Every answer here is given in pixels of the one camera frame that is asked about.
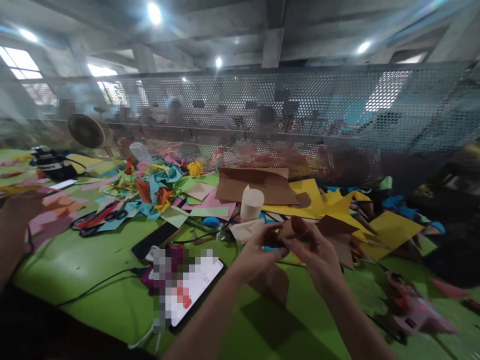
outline plastic bottle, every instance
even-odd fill
[[[130,151],[139,162],[151,160],[152,156],[141,142],[134,142],[130,144]]]

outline ceiling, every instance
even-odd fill
[[[0,45],[38,46],[57,76],[87,75],[88,61],[119,73],[151,73],[213,68],[218,57],[223,68],[275,68],[480,54],[475,0],[157,0],[158,26],[147,3],[0,0]],[[39,43],[28,43],[18,28],[38,35]]]

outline phone screen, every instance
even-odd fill
[[[182,280],[177,280],[175,287],[165,289],[165,310],[172,327],[178,326],[223,268],[218,257],[202,256],[190,266],[189,272],[182,274]]]

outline hand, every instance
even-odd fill
[[[44,210],[42,196],[43,194],[31,190],[10,197],[0,210],[2,219],[26,226]]]
[[[306,264],[313,285],[320,295],[323,296],[325,292],[335,288],[346,287],[347,283],[333,244],[320,233],[314,223],[303,222],[305,232],[295,235],[309,241],[310,250],[295,239],[282,238],[283,243]]]
[[[283,224],[280,222],[264,225],[243,247],[242,252],[229,270],[241,283],[248,283],[263,270],[288,255],[289,251],[285,247],[270,252],[262,250],[262,245],[271,240],[273,231],[280,229],[282,226]]]

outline window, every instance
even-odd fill
[[[40,70],[25,50],[0,46],[0,56],[19,80],[43,79]],[[56,98],[46,83],[22,84],[37,105],[54,105]]]
[[[427,53],[423,52],[406,60],[398,61],[396,64],[417,64],[420,63]],[[378,109],[390,109],[400,90],[407,81],[411,71],[386,71],[380,77],[373,94],[366,103],[366,111],[377,111]]]
[[[92,64],[88,64],[91,74],[94,77],[107,77],[115,76],[118,73],[115,70],[109,69],[108,67],[100,67]],[[119,82],[106,82],[99,81],[98,86],[100,87],[103,96],[107,103],[114,105],[125,103],[127,99],[127,94],[125,93],[124,87]]]

